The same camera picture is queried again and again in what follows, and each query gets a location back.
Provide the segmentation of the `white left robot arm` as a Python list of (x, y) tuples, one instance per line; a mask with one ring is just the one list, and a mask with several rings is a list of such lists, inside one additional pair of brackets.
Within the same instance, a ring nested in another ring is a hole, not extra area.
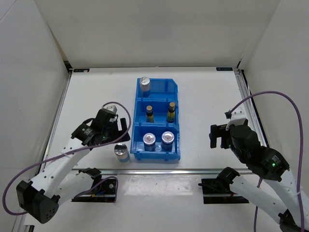
[(97, 193), (103, 182), (98, 169), (83, 169), (70, 179), (67, 175), (94, 148), (129, 139), (126, 120), (118, 118), (116, 106), (99, 109), (95, 118), (85, 120), (71, 134), (59, 158), (48, 161), (48, 165), (28, 182), (21, 181), (17, 185), (20, 207), (45, 224), (64, 202)]

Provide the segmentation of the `silver lid jar front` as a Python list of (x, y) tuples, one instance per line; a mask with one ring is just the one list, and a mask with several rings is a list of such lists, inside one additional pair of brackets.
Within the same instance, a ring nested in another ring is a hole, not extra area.
[(114, 146), (114, 153), (115, 153), (117, 159), (120, 162), (122, 162), (122, 163), (129, 162), (130, 154), (128, 152), (128, 148), (127, 148), (126, 144), (124, 144), (124, 143), (117, 143)]

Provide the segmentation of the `yellow label sauce bottle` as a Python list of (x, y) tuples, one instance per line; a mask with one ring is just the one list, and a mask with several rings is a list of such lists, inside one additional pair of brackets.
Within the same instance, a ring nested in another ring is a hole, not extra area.
[(154, 123), (154, 113), (151, 105), (146, 107), (146, 122)]
[(168, 112), (167, 112), (167, 122), (168, 123), (174, 122), (174, 120), (175, 120), (175, 109), (176, 109), (175, 102), (170, 102)]

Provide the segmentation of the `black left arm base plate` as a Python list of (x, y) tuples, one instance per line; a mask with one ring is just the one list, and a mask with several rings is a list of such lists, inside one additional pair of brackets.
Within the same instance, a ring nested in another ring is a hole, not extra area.
[(115, 203), (117, 200), (118, 178), (110, 176), (104, 178), (104, 180), (91, 192), (74, 197), (71, 201), (79, 203)]

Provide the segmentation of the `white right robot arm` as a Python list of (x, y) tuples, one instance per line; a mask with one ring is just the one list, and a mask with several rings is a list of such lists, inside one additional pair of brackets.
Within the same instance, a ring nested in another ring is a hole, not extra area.
[(219, 193), (238, 194), (267, 213), (283, 232), (309, 230), (309, 199), (297, 188), (297, 181), (288, 162), (278, 151), (262, 146), (256, 132), (247, 125), (212, 125), (210, 147), (215, 148), (217, 138), (222, 148), (229, 148), (239, 161), (268, 184), (277, 197), (267, 194), (248, 182), (236, 170), (226, 167), (212, 183)]

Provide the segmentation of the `silver lid jar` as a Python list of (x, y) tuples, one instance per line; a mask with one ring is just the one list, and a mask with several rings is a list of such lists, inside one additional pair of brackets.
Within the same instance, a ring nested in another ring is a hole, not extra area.
[(148, 97), (151, 90), (151, 80), (148, 77), (142, 77), (140, 79), (140, 92), (143, 97)]
[(117, 143), (114, 146), (114, 153), (115, 153), (117, 159), (120, 162), (122, 162), (122, 163), (129, 162), (130, 154), (128, 152), (128, 148), (127, 148), (126, 144), (124, 144), (124, 143)]

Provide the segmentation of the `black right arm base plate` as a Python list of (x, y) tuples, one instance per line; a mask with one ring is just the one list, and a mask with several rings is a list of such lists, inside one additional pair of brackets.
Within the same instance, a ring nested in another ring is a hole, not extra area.
[(247, 199), (232, 192), (229, 187), (220, 186), (216, 178), (204, 178), (198, 184), (202, 188), (204, 204), (242, 204)]

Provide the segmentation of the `yellow label sauce bottle front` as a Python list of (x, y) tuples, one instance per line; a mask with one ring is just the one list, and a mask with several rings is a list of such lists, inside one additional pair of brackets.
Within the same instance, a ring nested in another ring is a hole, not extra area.
[(146, 122), (154, 123), (154, 113), (151, 105), (146, 107)]

